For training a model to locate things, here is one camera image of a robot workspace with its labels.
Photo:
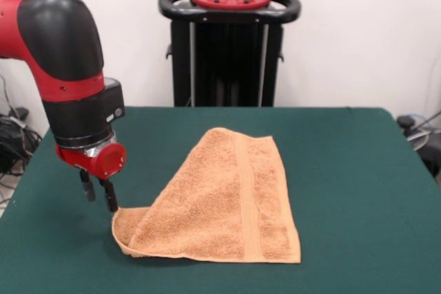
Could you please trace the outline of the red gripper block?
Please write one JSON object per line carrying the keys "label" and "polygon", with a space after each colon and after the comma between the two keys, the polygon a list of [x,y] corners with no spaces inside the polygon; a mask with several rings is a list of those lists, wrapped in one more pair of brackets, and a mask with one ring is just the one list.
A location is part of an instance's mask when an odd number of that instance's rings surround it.
{"label": "red gripper block", "polygon": [[110,212],[118,211],[113,184],[107,180],[120,172],[127,160],[127,152],[120,143],[103,143],[89,149],[66,149],[56,146],[58,157],[65,163],[80,169],[83,192],[89,202],[96,200],[94,185],[90,175],[100,178],[99,183],[104,188],[106,205]]}

